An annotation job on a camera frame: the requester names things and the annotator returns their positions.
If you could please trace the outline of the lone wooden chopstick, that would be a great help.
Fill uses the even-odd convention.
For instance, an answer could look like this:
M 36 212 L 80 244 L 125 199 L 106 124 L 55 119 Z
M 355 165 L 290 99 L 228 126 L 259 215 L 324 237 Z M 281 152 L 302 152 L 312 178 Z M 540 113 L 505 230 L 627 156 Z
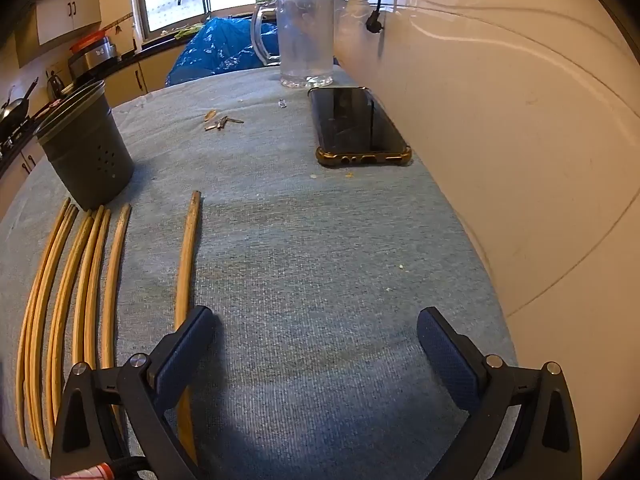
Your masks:
M 175 329 L 178 330 L 180 325 L 186 320 L 190 311 L 190 287 L 192 278 L 192 266 L 194 260 L 194 247 L 196 239 L 196 229 L 198 228 L 198 218 L 200 218 L 201 193 L 193 191 L 188 214 L 186 215 L 186 224 L 184 225 L 182 247 L 180 252 L 180 260 L 177 273 L 176 300 L 175 300 Z M 191 393 L 186 388 L 177 404 L 177 429 L 180 443 L 188 453 L 194 463 L 198 462 L 196 458 L 196 449 L 194 443 L 194 432 L 191 417 Z

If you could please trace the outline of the white upper kitchen cabinet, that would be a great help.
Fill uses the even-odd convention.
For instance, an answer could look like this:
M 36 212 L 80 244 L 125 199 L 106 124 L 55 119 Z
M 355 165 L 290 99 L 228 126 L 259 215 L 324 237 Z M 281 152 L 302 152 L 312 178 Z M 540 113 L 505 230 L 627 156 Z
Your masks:
M 101 21 L 99 0 L 37 0 L 36 23 L 40 46 L 69 32 Z

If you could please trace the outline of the lower kitchen counter cabinets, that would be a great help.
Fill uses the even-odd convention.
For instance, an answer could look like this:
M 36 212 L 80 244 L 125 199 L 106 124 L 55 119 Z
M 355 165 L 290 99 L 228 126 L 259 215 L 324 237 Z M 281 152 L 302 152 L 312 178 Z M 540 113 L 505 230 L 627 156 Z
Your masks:
M 127 56 L 103 72 L 101 78 L 105 80 L 105 93 L 111 107 L 163 88 L 185 46 L 186 40 L 166 40 Z M 6 215 L 16 194 L 44 156 L 35 137 L 36 128 L 49 113 L 47 106 L 43 109 L 41 118 L 36 122 L 29 119 L 17 136 L 1 145 L 1 217 Z

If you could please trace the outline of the clear glass beer mug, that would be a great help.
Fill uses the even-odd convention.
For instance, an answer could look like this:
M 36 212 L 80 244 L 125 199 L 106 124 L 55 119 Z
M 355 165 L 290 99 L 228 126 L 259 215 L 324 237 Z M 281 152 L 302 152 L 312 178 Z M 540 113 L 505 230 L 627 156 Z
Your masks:
M 319 88 L 333 82 L 335 0 L 272 0 L 258 3 L 250 39 L 265 66 L 280 66 L 280 83 L 288 88 Z M 262 40 L 262 18 L 273 12 L 278 54 Z

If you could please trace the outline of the black smartphone in case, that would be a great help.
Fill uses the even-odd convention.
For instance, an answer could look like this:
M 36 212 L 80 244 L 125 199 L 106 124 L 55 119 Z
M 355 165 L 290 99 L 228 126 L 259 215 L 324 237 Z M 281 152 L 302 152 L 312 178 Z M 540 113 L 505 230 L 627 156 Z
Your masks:
M 312 88 L 307 96 L 321 166 L 406 166 L 412 159 L 409 144 L 369 89 Z

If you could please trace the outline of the steel pot red lid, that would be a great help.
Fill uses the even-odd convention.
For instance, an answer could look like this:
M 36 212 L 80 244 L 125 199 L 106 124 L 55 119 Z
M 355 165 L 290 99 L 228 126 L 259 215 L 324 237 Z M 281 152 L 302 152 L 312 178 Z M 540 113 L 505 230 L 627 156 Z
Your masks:
M 116 48 L 105 30 L 98 30 L 81 38 L 70 47 L 68 69 L 73 79 L 89 73 L 112 58 L 117 58 Z

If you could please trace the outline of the blue plastic bag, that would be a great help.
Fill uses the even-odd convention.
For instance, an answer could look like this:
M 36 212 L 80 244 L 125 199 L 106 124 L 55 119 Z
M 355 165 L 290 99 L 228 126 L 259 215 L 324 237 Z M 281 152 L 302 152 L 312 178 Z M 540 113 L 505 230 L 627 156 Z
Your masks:
M 250 38 L 252 29 L 251 18 L 211 18 L 179 54 L 165 86 L 264 67 Z

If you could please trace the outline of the wooden chopstick far left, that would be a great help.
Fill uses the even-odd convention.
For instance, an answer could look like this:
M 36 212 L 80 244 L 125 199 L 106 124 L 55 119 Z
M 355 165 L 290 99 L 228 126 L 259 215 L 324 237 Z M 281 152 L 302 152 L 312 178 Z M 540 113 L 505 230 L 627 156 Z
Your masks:
M 18 429 L 18 435 L 20 436 L 20 442 L 23 448 L 27 446 L 26 439 L 26 426 L 25 426 L 25 379 L 27 373 L 27 357 L 30 346 L 30 331 L 32 330 L 32 320 L 34 319 L 36 299 L 39 292 L 40 283 L 42 280 L 42 274 L 44 267 L 46 266 L 50 251 L 53 246 L 53 242 L 56 237 L 56 233 L 65 218 L 67 208 L 70 206 L 70 199 L 66 198 L 58 210 L 58 214 L 54 220 L 52 229 L 47 238 L 46 244 L 44 244 L 41 257 L 37 266 L 37 271 L 32 281 L 32 288 L 30 289 L 27 304 L 25 307 L 23 323 L 21 327 L 20 339 L 18 340 L 17 358 L 16 358 L 16 372 L 15 372 L 15 415 L 16 426 Z

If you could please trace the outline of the black frying pan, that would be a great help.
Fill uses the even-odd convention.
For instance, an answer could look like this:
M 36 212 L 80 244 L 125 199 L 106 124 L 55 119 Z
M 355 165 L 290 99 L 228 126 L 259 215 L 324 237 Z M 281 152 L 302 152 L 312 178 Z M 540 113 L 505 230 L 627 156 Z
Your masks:
M 38 84 L 38 80 L 39 78 L 36 77 L 32 81 L 32 84 L 28 87 L 25 95 L 22 98 L 16 99 L 11 103 L 6 104 L 5 107 L 3 107 L 3 110 L 1 113 L 2 126 L 4 125 L 8 126 L 13 124 L 19 125 L 24 120 L 28 112 L 28 106 L 29 106 L 28 98 L 36 88 L 36 85 Z

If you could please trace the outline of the dark grey utensil holder cup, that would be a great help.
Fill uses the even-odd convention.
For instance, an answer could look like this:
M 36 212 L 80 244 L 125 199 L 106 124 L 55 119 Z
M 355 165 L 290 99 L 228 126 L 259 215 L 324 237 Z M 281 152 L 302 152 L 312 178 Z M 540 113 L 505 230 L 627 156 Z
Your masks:
M 98 209 L 122 192 L 134 162 L 105 95 L 105 82 L 82 86 L 36 130 L 38 143 L 83 210 Z

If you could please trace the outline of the chrome kitchen faucet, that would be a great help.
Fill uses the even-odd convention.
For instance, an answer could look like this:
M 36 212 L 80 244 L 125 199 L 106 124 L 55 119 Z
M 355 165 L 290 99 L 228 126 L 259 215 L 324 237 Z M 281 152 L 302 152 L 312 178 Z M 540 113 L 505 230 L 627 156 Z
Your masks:
M 208 0 L 177 0 L 179 21 L 201 18 L 209 11 Z

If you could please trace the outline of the small metal keys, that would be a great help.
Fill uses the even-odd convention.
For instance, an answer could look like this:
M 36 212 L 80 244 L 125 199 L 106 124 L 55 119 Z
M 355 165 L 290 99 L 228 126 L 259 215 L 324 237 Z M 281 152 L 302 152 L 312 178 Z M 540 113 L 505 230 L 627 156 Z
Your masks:
M 204 129 L 210 130 L 222 130 L 228 124 L 242 125 L 242 119 L 233 118 L 228 115 L 223 115 L 218 110 L 210 110 L 204 117 Z

